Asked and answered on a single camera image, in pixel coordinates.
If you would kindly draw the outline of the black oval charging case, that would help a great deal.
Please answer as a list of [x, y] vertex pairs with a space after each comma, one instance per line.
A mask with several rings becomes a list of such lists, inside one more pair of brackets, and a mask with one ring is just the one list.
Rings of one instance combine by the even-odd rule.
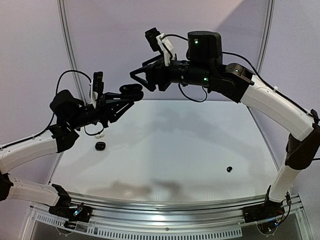
[[138, 83], [122, 85], [119, 91], [121, 96], [134, 102], [138, 102], [144, 97], [143, 86]]

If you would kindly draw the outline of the white earbud charging case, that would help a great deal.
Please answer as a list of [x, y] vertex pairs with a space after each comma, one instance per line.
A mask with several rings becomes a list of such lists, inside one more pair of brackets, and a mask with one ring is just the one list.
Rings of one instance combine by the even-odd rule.
[[103, 138], [104, 136], [105, 136], [105, 134], [104, 134], [104, 133], [101, 133], [101, 134], [95, 135], [94, 137], [95, 137], [96, 139], [101, 139], [101, 138]]

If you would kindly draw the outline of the black glossy charging case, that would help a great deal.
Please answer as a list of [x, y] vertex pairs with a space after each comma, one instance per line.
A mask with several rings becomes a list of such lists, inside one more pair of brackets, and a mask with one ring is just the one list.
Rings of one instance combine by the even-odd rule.
[[106, 148], [106, 143], [103, 142], [103, 141], [98, 141], [98, 142], [95, 144], [95, 149], [96, 149], [97, 151], [103, 151], [103, 150], [105, 150], [105, 148]]

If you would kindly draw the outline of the black earbud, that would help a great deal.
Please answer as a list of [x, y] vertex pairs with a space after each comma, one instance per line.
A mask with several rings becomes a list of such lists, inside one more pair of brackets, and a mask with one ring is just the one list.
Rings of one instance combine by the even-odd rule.
[[227, 171], [228, 173], [230, 173], [232, 170], [233, 170], [233, 168], [232, 168], [231, 166], [227, 167], [227, 169], [226, 169], [226, 171]]

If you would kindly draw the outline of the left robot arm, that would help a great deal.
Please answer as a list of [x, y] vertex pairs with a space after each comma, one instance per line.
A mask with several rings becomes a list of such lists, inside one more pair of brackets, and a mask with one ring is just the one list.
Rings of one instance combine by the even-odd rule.
[[18, 199], [54, 206], [63, 217], [70, 217], [75, 211], [74, 205], [61, 186], [42, 185], [10, 177], [9, 171], [34, 159], [69, 150], [79, 138], [77, 132], [80, 128], [97, 123], [107, 128], [109, 123], [116, 122], [144, 96], [135, 84], [124, 85], [119, 90], [119, 93], [104, 93], [95, 104], [88, 105], [73, 97], [69, 90], [57, 93], [49, 105], [56, 116], [56, 124], [48, 126], [40, 135], [1, 149], [0, 199]]

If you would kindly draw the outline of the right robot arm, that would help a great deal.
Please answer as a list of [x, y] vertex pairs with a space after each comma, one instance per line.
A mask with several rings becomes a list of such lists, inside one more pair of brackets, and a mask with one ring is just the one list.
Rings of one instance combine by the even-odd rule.
[[262, 218], [278, 210], [298, 174], [308, 168], [320, 147], [320, 119], [263, 80], [254, 67], [223, 64], [222, 37], [212, 31], [191, 31], [185, 60], [178, 60], [169, 35], [152, 28], [145, 33], [159, 55], [145, 61], [130, 77], [149, 91], [166, 91], [172, 83], [180, 87], [200, 86], [222, 94], [235, 103], [254, 108], [289, 132], [285, 160], [259, 206]]

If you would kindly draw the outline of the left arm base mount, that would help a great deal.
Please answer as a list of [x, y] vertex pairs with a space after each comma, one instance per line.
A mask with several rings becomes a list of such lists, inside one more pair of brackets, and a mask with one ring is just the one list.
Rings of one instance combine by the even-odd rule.
[[56, 205], [50, 206], [48, 212], [61, 218], [68, 219], [69, 222], [88, 223], [93, 213], [93, 208], [85, 205], [71, 203], [70, 199], [58, 200]]

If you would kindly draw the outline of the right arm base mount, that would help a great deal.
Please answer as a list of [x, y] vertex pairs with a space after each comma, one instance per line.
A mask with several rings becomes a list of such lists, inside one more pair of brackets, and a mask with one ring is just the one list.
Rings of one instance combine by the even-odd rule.
[[245, 223], [272, 219], [285, 213], [283, 202], [274, 202], [266, 198], [263, 203], [242, 208]]

